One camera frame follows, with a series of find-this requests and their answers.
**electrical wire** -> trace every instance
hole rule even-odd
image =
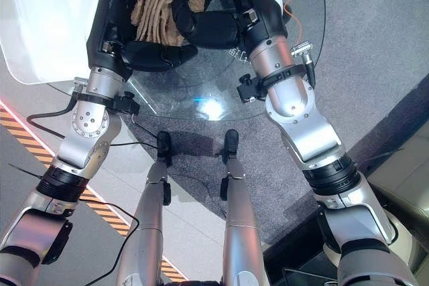
[[[192,180],[195,180],[195,181],[197,181],[197,182],[199,182],[205,189],[206,189],[206,191],[207,191],[207,195],[208,195],[208,197],[213,201],[213,202],[215,202],[215,199],[210,195],[210,189],[208,188],[208,186],[206,185],[206,183],[204,182],[204,181],[202,181],[201,179],[198,179],[197,177],[193,177],[193,176],[191,176],[191,175],[188,175],[188,174],[183,174],[183,173],[169,173],[168,175],[176,175],[176,176],[178,176],[178,177],[187,177],[187,178],[189,178],[189,179],[192,179]],[[226,218],[227,217],[227,212],[225,212],[223,209],[222,209],[222,206],[221,206],[221,203],[218,201],[217,202],[217,206],[218,206],[218,208],[219,208],[219,211],[221,212],[221,214],[223,215],[223,217],[224,218]]]
[[[132,144],[142,144],[142,145],[147,145],[148,147],[153,147],[154,149],[158,149],[155,145],[146,143],[146,142],[128,142],[128,143],[115,143],[115,144],[110,144],[111,147],[122,147],[124,145],[132,145]]]
[[[399,148],[399,149],[394,149],[394,150],[392,150],[392,151],[389,151],[389,152],[385,152],[385,153],[382,153],[382,154],[376,155],[375,157],[370,157],[369,159],[366,159],[366,160],[363,160],[363,161],[355,162],[355,165],[361,165],[362,163],[367,163],[368,161],[376,160],[376,159],[379,159],[380,157],[389,157],[390,155],[393,155],[395,152],[402,151],[402,150],[404,150],[404,148],[403,148],[403,147],[401,147],[401,148]]]
[[[132,114],[132,116],[131,116],[131,123],[133,123],[135,126],[142,129],[143,131],[145,131],[146,133],[148,133],[149,135],[151,135],[155,139],[158,139],[158,137],[156,135],[154,135],[151,131],[149,131],[148,129],[146,129],[145,127],[143,127],[142,125],[140,125],[139,123],[134,121],[134,114]]]
[[[291,269],[291,268],[285,268],[284,267],[282,269],[282,274],[283,274],[283,278],[284,278],[284,281],[285,281],[286,285],[289,285],[288,278],[286,277],[286,274],[285,274],[285,272],[287,272],[287,271],[290,271],[292,273],[299,273],[299,274],[303,274],[303,275],[307,275],[307,276],[317,277],[317,278],[321,278],[321,279],[328,279],[329,281],[336,282],[336,279],[333,279],[333,278],[330,278],[330,277],[327,277],[327,276],[313,274],[313,273],[308,273],[306,271],[300,271],[298,269]]]
[[[30,174],[30,175],[32,175],[32,176],[34,176],[34,177],[38,178],[39,180],[41,180],[41,179],[43,178],[43,176],[42,176],[42,175],[37,175],[37,174],[32,173],[32,172],[30,172],[30,171],[24,170],[24,169],[22,169],[21,167],[18,167],[17,165],[14,165],[14,164],[12,164],[12,163],[8,163],[8,165],[10,165],[11,167],[14,167],[16,170],[22,171],[22,172],[24,172],[24,173],[26,173],[26,174]]]
[[[75,92],[73,92],[72,97],[70,98],[70,101],[68,102],[67,107],[64,110],[58,111],[58,112],[52,112],[52,113],[40,113],[40,114],[33,114],[27,117],[27,122],[31,125],[33,125],[34,127],[37,127],[38,129],[41,129],[45,132],[48,132],[50,134],[55,135],[56,137],[59,137],[61,139],[65,138],[65,136],[63,136],[63,134],[60,134],[58,132],[55,132],[54,130],[48,129],[47,127],[44,127],[43,125],[40,125],[36,122],[34,122],[34,119],[44,119],[46,117],[59,117],[60,115],[64,115],[68,112],[70,112],[73,108],[74,105],[76,105],[77,103],[77,99],[76,99],[76,94]]]
[[[48,85],[49,87],[52,87],[54,90],[57,90],[58,92],[65,94],[67,96],[71,96],[71,94],[68,94],[67,92],[64,92],[63,90],[60,90],[59,88],[56,88],[54,85],[50,84],[50,83],[46,83],[46,85]]]
[[[296,23],[298,24],[298,27],[300,29],[300,33],[298,35],[298,39],[296,40],[295,46],[297,46],[300,42],[301,42],[301,38],[302,38],[302,24],[301,21],[290,11],[287,10],[286,6],[291,2],[292,0],[287,0],[284,4],[283,4],[283,10],[285,11],[285,13],[287,13],[290,17],[292,17]]]
[[[320,54],[322,53],[322,48],[323,48],[323,42],[324,42],[324,33],[326,30],[326,0],[323,0],[323,13],[324,13],[324,18],[323,18],[323,33],[322,33],[322,43],[320,44],[320,51],[319,54],[317,55],[317,59],[316,62],[314,63],[314,67],[316,67],[318,61],[319,61],[319,57]]]
[[[117,264],[119,262],[119,259],[121,258],[122,251],[123,251],[123,249],[124,249],[127,241],[129,240],[129,238],[133,235],[133,233],[139,227],[140,221],[135,216],[133,216],[132,214],[128,213],[127,211],[125,211],[121,207],[117,206],[116,204],[111,204],[110,202],[101,202],[101,201],[95,201],[95,200],[89,200],[89,199],[82,199],[82,198],[79,198],[79,200],[87,202],[87,203],[89,202],[89,203],[93,203],[93,204],[104,204],[104,205],[107,205],[107,206],[115,207],[116,209],[122,211],[124,214],[126,214],[127,216],[129,216],[130,218],[132,218],[133,220],[135,220],[135,222],[137,223],[136,226],[133,228],[133,230],[125,237],[125,240],[122,242],[121,248],[119,249],[118,255],[116,256],[115,263],[113,264],[112,268],[107,273],[105,273],[105,274],[101,275],[100,277],[97,277],[96,279],[94,279],[94,280],[90,281],[89,283],[85,284],[85,286],[90,286],[90,285],[93,285],[94,283],[96,283],[97,281],[100,281],[101,279],[109,276],[115,270],[115,268],[116,268],[116,266],[117,266]]]

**floor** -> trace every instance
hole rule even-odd
[[[349,149],[365,138],[427,75],[429,7],[425,4],[428,1],[326,0],[326,34],[316,69],[317,104]],[[21,119],[33,113],[63,109],[68,100],[47,85],[17,83],[7,73],[3,56],[0,57],[0,78],[0,99]],[[69,117],[50,119],[42,124],[66,133]],[[264,115],[229,122],[139,115],[138,121],[151,131],[167,130],[173,136],[176,149],[170,169],[173,198],[164,210],[164,255],[190,279],[219,280],[221,276],[225,205],[218,195],[225,167],[213,155],[221,148],[227,129],[235,128],[240,133],[239,157],[247,171],[247,184],[266,246],[279,240],[313,211],[315,203],[304,178],[286,153],[279,131]],[[57,138],[37,130],[36,134],[57,150],[60,143]],[[136,138],[149,139],[124,119],[115,143]],[[6,140],[9,138],[2,133],[2,155],[8,153],[3,149]],[[90,185],[104,199],[132,212],[153,156],[153,151],[139,146],[112,147],[102,170]],[[21,178],[8,171],[2,167],[2,182],[6,182],[6,176]],[[5,201],[0,200],[2,219],[7,219],[6,213],[10,215],[15,208]],[[101,236],[100,232],[107,229],[102,222],[93,220],[92,215],[89,210],[83,210],[81,220],[91,221]],[[106,235],[100,237],[108,245],[100,258],[95,253],[88,256],[88,245],[92,241],[82,236],[78,240],[81,251],[69,257],[64,255],[64,260],[89,264],[93,259],[102,264],[102,259],[113,258],[116,253],[113,240],[119,237],[114,234],[116,232],[106,231]],[[62,285],[75,285],[74,282],[64,281]]]

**black cable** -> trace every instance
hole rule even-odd
[[[33,125],[34,127],[37,127],[38,129],[41,129],[45,132],[48,132],[50,134],[55,135],[56,137],[59,137],[61,139],[65,138],[65,136],[63,136],[63,134],[60,134],[58,132],[55,132],[51,129],[48,129],[47,127],[44,127],[36,122],[34,122],[34,119],[42,119],[42,118],[46,118],[46,117],[59,117],[60,115],[64,115],[68,112],[70,112],[73,108],[74,105],[76,105],[77,103],[77,99],[76,99],[76,95],[77,92],[73,92],[72,97],[70,98],[70,101],[68,102],[67,107],[64,110],[58,111],[58,112],[52,112],[52,113],[40,113],[40,114],[33,114],[27,117],[27,122],[31,125]]]
[[[204,181],[202,181],[201,179],[198,179],[197,177],[193,177],[193,176],[188,175],[188,174],[182,174],[182,173],[169,173],[169,175],[171,175],[171,176],[176,175],[176,176],[179,176],[179,177],[188,177],[189,179],[198,181],[207,190],[207,195],[210,198],[210,200],[212,200],[214,203],[216,203],[215,199],[210,195],[210,189],[208,188],[208,186],[206,185],[206,183]],[[227,212],[222,209],[221,203],[219,201],[217,202],[217,206],[219,208],[219,211],[224,216],[224,218],[226,218],[227,217]]]
[[[16,170],[22,171],[22,172],[24,172],[24,173],[26,173],[26,174],[30,174],[30,175],[32,175],[32,176],[34,176],[34,177],[38,178],[39,180],[41,180],[41,179],[43,178],[43,176],[42,176],[42,175],[34,174],[34,173],[30,172],[30,171],[27,171],[27,170],[24,170],[24,169],[22,169],[22,168],[18,167],[17,165],[14,165],[14,164],[12,164],[12,163],[8,163],[8,164],[9,164],[11,167],[14,167]]]
[[[52,84],[50,84],[50,83],[46,83],[49,87],[52,87],[54,90],[57,90],[58,92],[60,92],[60,93],[62,93],[62,94],[65,94],[65,95],[67,95],[67,96],[71,96],[70,94],[68,94],[67,92],[64,92],[63,90],[60,90],[59,88],[56,88],[55,86],[53,86]]]
[[[149,135],[151,135],[155,139],[158,139],[158,137],[156,135],[154,135],[151,131],[149,131],[148,129],[146,129],[145,127],[140,125],[139,123],[135,122],[133,117],[134,117],[134,114],[131,116],[131,123],[133,123],[134,125],[137,125],[140,129],[142,129],[143,131],[145,131],[146,133],[148,133]]]
[[[322,53],[322,48],[323,48],[324,32],[325,32],[325,29],[326,29],[326,0],[323,0],[323,11],[324,11],[324,19],[323,19],[322,43],[320,45],[319,55],[317,55],[317,59],[316,59],[316,63],[314,64],[314,67],[316,67],[316,65],[317,65],[317,63],[319,61],[319,57],[320,57],[320,54]]]
[[[109,276],[116,268],[119,259],[121,258],[121,253],[125,247],[125,244],[127,243],[129,237],[131,237],[131,235],[137,230],[137,228],[140,225],[140,221],[133,215],[131,215],[129,212],[125,211],[124,209],[122,209],[121,207],[117,206],[116,204],[111,204],[110,202],[101,202],[101,201],[95,201],[95,200],[89,200],[89,199],[82,199],[79,198],[80,201],[84,201],[84,202],[92,202],[93,204],[104,204],[104,205],[108,205],[108,206],[112,206],[115,207],[116,209],[119,209],[120,211],[122,211],[124,214],[126,214],[127,216],[129,216],[130,218],[134,219],[137,223],[137,225],[133,228],[133,230],[125,237],[125,240],[122,242],[121,248],[119,249],[118,255],[116,256],[115,259],[115,263],[113,264],[112,268],[110,271],[108,271],[107,273],[101,275],[100,277],[97,277],[96,279],[94,279],[93,281],[90,281],[89,283],[85,284],[85,286],[90,286],[94,283],[96,283],[97,281],[100,281],[101,279],[105,278],[106,276]]]
[[[132,144],[142,144],[142,145],[147,145],[148,147],[153,147],[154,149],[158,149],[155,145],[146,143],[146,142],[129,142],[129,143],[115,143],[115,144],[110,144],[111,147],[122,147],[124,145],[132,145]]]
[[[404,150],[404,148],[403,148],[403,147],[400,147],[399,149],[394,149],[394,150],[392,150],[392,151],[389,151],[389,152],[385,152],[385,153],[382,153],[382,154],[376,155],[375,157],[370,157],[369,159],[366,159],[366,160],[363,160],[363,161],[355,162],[355,165],[361,165],[362,163],[367,163],[368,161],[372,161],[372,160],[375,160],[375,159],[379,159],[380,157],[389,157],[390,155],[393,155],[394,153],[396,153],[396,152],[398,152],[398,151],[402,151],[402,150]]]
[[[291,268],[283,267],[282,268],[282,275],[283,275],[284,281],[286,283],[286,286],[289,286],[288,278],[286,277],[286,274],[285,274],[286,271],[290,271],[292,273],[299,273],[299,274],[303,274],[303,275],[308,275],[308,276],[312,276],[312,277],[317,277],[317,278],[321,278],[321,279],[328,279],[329,281],[336,281],[336,279],[333,279],[333,278],[330,278],[327,276],[317,275],[317,274],[313,274],[313,273],[307,273],[306,271],[300,271],[298,269],[291,269]]]

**round glass tabletop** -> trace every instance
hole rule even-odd
[[[288,43],[292,47],[304,40],[313,44],[317,59],[324,37],[324,0],[290,0],[295,17],[287,23]],[[225,4],[214,0],[208,10],[222,10]],[[264,111],[256,100],[241,103],[237,92],[239,78],[254,76],[247,53],[232,50],[198,49],[189,62],[168,72],[135,72],[125,90],[135,93],[140,113],[174,119],[234,121],[248,119]],[[72,89],[69,82],[51,83],[64,92]]]

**gray carpet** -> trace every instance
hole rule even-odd
[[[300,3],[302,0],[292,2],[292,8]],[[306,10],[309,16],[320,14],[311,5]],[[428,0],[326,0],[326,16],[326,36],[316,69],[316,100],[351,148],[428,73]],[[213,69],[216,62],[206,60],[205,64],[198,67]],[[236,78],[230,82],[238,83]],[[279,131],[263,115],[231,122],[141,115],[138,121],[155,132],[172,132],[178,153],[170,169],[175,173],[172,177],[219,216],[220,208],[225,207],[218,199],[225,167],[212,155],[221,147],[227,129],[238,130],[239,157],[248,173],[262,239],[268,243],[315,209],[310,189],[286,153]],[[140,139],[149,139],[134,126],[130,128]]]

